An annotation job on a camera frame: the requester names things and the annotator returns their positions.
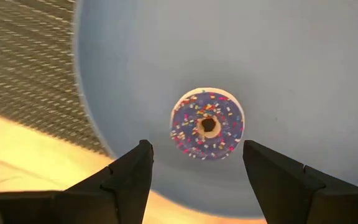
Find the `blue bowl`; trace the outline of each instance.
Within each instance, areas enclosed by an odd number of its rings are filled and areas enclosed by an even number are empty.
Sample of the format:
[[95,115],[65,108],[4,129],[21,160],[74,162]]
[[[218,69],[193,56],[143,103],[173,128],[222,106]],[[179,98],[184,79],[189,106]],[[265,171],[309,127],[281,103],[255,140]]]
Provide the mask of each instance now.
[[175,103],[204,86],[242,105],[242,140],[358,184],[358,1],[78,1],[74,51],[108,153],[148,139],[152,189],[176,203],[262,216],[241,147],[201,161],[170,138]]

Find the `wooden table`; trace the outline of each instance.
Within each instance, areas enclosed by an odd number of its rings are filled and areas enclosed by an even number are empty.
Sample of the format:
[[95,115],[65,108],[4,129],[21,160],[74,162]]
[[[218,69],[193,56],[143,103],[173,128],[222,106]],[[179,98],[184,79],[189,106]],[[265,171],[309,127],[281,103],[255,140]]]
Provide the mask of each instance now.
[[[64,190],[112,160],[0,117],[0,192]],[[202,214],[155,192],[149,195],[144,223],[262,224]]]

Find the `metal mesh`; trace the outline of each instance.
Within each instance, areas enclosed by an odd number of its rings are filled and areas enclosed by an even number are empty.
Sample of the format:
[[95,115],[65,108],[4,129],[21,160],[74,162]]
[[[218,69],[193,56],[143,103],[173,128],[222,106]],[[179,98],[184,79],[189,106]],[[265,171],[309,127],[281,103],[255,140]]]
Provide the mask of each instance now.
[[104,153],[76,91],[73,1],[0,0],[0,116]]

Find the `purple frosting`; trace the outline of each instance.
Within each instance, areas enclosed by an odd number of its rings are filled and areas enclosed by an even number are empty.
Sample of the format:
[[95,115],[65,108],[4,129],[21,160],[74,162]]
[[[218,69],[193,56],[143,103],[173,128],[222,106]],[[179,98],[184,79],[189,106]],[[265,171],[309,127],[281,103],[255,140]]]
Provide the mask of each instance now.
[[[197,120],[217,117],[221,132],[203,138],[197,132]],[[172,119],[171,137],[177,148],[197,159],[224,159],[241,140],[244,120],[239,107],[228,97],[213,92],[189,96],[177,108]]]

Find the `sprinkles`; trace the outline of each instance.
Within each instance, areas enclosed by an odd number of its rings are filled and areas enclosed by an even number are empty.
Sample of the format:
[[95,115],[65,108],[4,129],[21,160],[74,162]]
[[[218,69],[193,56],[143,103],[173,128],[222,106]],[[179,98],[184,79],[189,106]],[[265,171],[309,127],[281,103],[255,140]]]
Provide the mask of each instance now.
[[[230,94],[226,96],[221,92],[200,89],[178,102],[173,109],[171,138],[190,158],[225,159],[241,141],[244,130],[242,110],[236,100],[230,99]],[[214,121],[212,131],[207,131],[203,125],[206,119]],[[214,136],[207,135],[215,130],[218,131]]]

